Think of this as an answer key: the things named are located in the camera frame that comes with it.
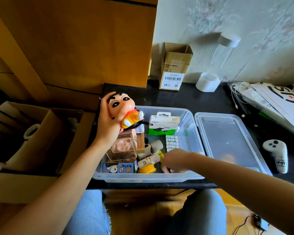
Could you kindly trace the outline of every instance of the wooden floor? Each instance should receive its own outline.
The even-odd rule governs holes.
[[[188,190],[148,190],[131,191],[114,190],[105,191],[107,197],[105,204],[111,216],[111,235],[160,235],[170,222],[171,216],[181,209],[187,196],[193,192]],[[216,190],[222,197],[227,207],[227,235],[232,235],[236,227],[243,224],[245,218],[252,214],[246,207],[225,193]],[[19,212],[23,204],[0,204],[0,227]],[[248,219],[245,226],[241,227],[237,235],[257,235],[258,229]],[[269,232],[263,235],[283,235],[284,233],[269,226]]]

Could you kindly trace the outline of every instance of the white controller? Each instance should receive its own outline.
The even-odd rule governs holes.
[[[280,140],[271,139],[262,144],[262,147],[272,152],[278,172],[287,173],[288,159],[286,144]]]

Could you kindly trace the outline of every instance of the white cable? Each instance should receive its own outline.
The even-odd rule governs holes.
[[[236,108],[236,109],[238,109],[238,106],[237,106],[237,104],[236,104],[236,102],[235,102],[235,100],[234,100],[233,93],[236,95],[236,98],[237,98],[240,102],[242,102],[243,104],[248,104],[247,102],[243,102],[243,101],[241,101],[241,99],[239,99],[239,97],[238,97],[238,94],[241,95],[241,93],[240,93],[240,88],[241,88],[241,87],[243,87],[243,88],[245,88],[245,90],[247,90],[247,89],[248,89],[247,82],[233,82],[233,83],[231,83],[231,85],[230,85],[232,99],[233,99],[233,102],[234,102],[234,104],[235,104],[235,108]]]

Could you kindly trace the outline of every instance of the patterned wallpaper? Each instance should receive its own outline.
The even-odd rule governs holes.
[[[223,81],[294,83],[294,0],[159,0],[151,75],[161,75],[163,42],[188,43],[194,55],[184,81],[197,82],[223,31],[242,39],[212,69]]]

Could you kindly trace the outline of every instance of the barcode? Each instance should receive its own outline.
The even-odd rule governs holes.
[[[165,80],[171,80],[171,81],[180,81],[180,77],[165,77]]]

